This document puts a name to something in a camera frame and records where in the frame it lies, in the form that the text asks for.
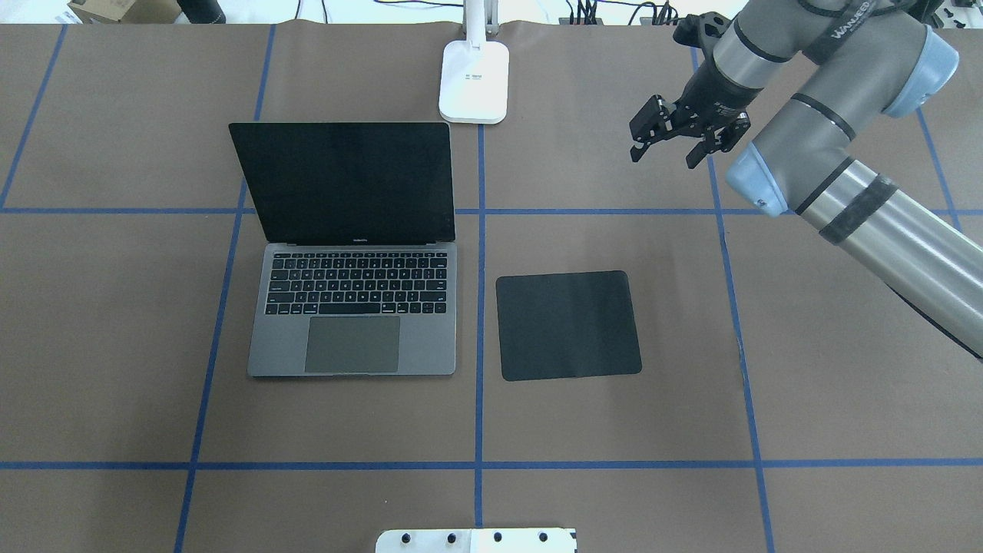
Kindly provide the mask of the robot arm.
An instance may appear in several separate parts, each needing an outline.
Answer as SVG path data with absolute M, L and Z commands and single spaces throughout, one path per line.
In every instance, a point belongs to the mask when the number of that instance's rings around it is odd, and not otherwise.
M 689 168 L 731 151 L 751 102 L 804 56 L 814 74 L 734 158 L 727 184 L 769 216 L 794 211 L 979 359 L 981 248 L 849 153 L 875 117 L 912 114 L 958 67 L 958 52 L 910 7 L 749 1 L 734 18 L 688 15 L 674 41 L 701 49 L 703 63 L 678 99 L 653 95 L 630 120 L 630 157 L 679 136 L 696 141 Z

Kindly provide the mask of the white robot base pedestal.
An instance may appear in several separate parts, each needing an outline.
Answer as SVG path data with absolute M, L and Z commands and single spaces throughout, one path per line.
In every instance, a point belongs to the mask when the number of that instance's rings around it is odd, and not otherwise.
M 390 529 L 376 539 L 376 552 L 577 552 L 568 528 Z

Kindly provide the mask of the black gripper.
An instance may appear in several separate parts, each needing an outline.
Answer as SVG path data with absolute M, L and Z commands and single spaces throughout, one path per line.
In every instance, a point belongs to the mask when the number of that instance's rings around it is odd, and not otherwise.
M 686 167 L 691 170 L 711 154 L 729 153 L 750 127 L 737 120 L 751 101 L 752 88 L 728 78 L 715 58 L 706 58 L 673 102 L 673 109 L 668 111 L 664 98 L 654 94 L 630 119 L 635 141 L 631 161 L 641 160 L 652 144 L 676 136 L 700 138 L 686 154 Z

